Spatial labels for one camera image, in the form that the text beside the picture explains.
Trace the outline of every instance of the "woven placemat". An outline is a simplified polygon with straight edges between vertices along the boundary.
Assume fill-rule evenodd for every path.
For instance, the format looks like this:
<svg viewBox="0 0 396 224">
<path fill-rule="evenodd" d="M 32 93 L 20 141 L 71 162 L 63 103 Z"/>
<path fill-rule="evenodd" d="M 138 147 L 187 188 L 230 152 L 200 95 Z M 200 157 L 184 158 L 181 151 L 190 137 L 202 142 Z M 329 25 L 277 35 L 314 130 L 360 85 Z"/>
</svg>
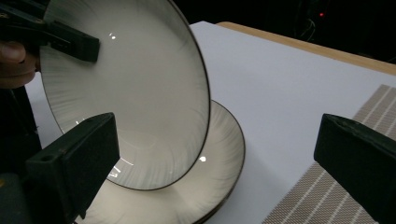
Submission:
<svg viewBox="0 0 396 224">
<path fill-rule="evenodd" d="M 381 85 L 353 118 L 396 140 L 396 89 Z M 263 224 L 376 223 L 315 162 Z"/>
</svg>

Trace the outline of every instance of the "ceramic plate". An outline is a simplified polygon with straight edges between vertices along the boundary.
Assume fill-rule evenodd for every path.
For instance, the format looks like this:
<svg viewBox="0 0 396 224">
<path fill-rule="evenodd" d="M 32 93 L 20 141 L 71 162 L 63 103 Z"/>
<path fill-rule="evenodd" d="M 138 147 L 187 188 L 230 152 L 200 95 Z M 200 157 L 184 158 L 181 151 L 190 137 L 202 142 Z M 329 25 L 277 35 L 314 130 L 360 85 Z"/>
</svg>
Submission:
<svg viewBox="0 0 396 224">
<path fill-rule="evenodd" d="M 173 185 L 150 191 L 106 181 L 78 224 L 202 223 L 230 195 L 243 167 L 245 141 L 235 118 L 212 102 L 209 134 L 198 162 Z"/>
<path fill-rule="evenodd" d="M 113 112 L 121 159 L 109 180 L 158 189 L 186 174 L 204 145 L 210 94 L 201 52 L 175 5 L 51 0 L 44 20 L 62 22 L 101 44 L 97 63 L 41 49 L 45 92 L 63 133 Z"/>
</svg>

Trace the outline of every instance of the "table surface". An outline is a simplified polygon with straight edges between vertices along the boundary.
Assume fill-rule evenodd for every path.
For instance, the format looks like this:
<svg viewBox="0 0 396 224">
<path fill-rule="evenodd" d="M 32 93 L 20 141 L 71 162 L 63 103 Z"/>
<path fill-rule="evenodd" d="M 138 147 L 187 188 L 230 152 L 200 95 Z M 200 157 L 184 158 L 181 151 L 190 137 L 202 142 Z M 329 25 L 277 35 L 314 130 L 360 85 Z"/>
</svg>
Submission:
<svg viewBox="0 0 396 224">
<path fill-rule="evenodd" d="M 396 87 L 392 64 L 230 22 L 201 21 L 191 29 L 211 98 L 233 113 L 247 146 L 233 193 L 209 224 L 262 223 L 314 162 L 323 113 L 352 118 L 380 85 Z M 35 113 L 46 145 L 60 131 L 50 127 L 57 125 L 41 80 L 26 89 L 33 110 L 47 111 Z"/>
</svg>

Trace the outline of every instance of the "human hand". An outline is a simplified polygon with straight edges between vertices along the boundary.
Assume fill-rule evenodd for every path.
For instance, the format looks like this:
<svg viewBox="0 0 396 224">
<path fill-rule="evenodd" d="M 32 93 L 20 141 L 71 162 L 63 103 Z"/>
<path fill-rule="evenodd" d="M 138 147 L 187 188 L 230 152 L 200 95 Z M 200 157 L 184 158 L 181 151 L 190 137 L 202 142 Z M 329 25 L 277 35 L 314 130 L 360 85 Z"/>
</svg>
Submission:
<svg viewBox="0 0 396 224">
<path fill-rule="evenodd" d="M 30 82 L 39 69 L 38 58 L 18 42 L 0 41 L 0 89 L 15 89 Z"/>
</svg>

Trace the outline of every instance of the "wooden table edge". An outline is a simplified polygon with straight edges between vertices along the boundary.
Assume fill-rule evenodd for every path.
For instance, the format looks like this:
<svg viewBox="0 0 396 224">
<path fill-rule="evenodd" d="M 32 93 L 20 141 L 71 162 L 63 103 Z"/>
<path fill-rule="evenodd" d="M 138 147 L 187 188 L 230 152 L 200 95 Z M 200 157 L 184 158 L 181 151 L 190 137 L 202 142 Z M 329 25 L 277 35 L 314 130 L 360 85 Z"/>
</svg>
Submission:
<svg viewBox="0 0 396 224">
<path fill-rule="evenodd" d="M 396 64 L 385 63 L 378 60 L 366 58 L 360 55 L 343 52 L 337 49 L 330 49 L 323 46 L 307 43 L 301 40 L 293 39 L 283 35 L 272 34 L 263 30 L 258 30 L 248 26 L 240 25 L 230 21 L 222 21 L 217 23 L 221 27 L 225 27 L 231 30 L 235 30 L 248 35 L 254 35 L 260 38 L 264 38 L 270 41 L 274 41 L 279 44 L 287 45 L 293 48 L 302 49 L 308 52 L 312 52 L 321 56 L 335 59 L 344 63 L 351 63 L 357 66 L 372 69 L 378 72 L 387 73 L 390 75 L 396 75 Z"/>
</svg>

